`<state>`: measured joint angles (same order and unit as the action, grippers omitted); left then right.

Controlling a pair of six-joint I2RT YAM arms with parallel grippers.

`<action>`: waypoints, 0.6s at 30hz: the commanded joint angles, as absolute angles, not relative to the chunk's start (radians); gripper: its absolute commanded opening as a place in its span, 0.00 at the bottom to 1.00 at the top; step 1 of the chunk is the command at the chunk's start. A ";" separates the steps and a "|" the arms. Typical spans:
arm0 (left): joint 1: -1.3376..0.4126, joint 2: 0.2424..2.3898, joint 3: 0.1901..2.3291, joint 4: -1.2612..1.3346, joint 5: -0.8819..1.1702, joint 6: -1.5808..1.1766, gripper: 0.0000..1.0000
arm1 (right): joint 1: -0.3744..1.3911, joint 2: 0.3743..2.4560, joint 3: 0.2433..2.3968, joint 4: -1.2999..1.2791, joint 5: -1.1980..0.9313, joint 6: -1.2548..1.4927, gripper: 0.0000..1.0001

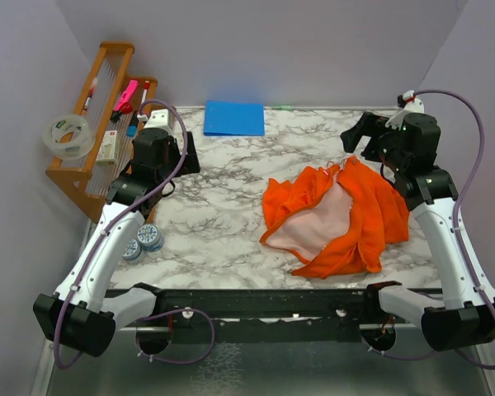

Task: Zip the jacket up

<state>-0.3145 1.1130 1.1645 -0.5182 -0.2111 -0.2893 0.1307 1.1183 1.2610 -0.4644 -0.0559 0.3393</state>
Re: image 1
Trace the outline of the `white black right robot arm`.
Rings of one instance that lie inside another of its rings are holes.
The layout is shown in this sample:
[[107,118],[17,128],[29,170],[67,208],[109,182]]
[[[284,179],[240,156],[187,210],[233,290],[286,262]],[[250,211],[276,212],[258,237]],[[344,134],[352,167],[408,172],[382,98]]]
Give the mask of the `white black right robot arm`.
[[435,165],[441,129],[424,113],[403,116],[397,127],[388,118],[365,112],[341,135],[351,153],[369,137],[362,152],[394,173],[394,189],[423,231],[441,280],[440,301],[396,281],[368,285],[364,316],[380,323],[390,314],[418,326],[435,351],[488,343],[495,339],[495,289],[485,277],[469,237],[454,214],[459,194],[450,174]]

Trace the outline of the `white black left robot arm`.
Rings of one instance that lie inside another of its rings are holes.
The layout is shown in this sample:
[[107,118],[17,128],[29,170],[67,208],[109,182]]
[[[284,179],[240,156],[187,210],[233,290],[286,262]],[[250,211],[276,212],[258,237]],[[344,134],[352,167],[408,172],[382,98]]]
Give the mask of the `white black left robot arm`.
[[40,294],[35,317],[54,344],[55,364],[66,346],[79,355],[100,356],[117,330],[143,320],[153,326],[165,318],[161,291],[137,283],[115,298],[106,297],[111,277],[139,228],[163,198],[173,178],[198,173],[194,138],[183,130],[183,146],[166,130],[144,128],[133,141],[134,156],[109,186],[101,217],[77,263],[52,295]]

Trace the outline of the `orange zip jacket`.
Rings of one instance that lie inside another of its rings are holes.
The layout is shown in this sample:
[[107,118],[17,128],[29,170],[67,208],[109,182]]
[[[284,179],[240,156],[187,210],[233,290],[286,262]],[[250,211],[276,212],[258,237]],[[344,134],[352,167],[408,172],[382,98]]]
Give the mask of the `orange zip jacket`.
[[305,278],[380,272],[386,247],[409,239],[404,199],[355,156],[270,179],[262,213],[261,244],[297,257],[303,266],[292,273]]

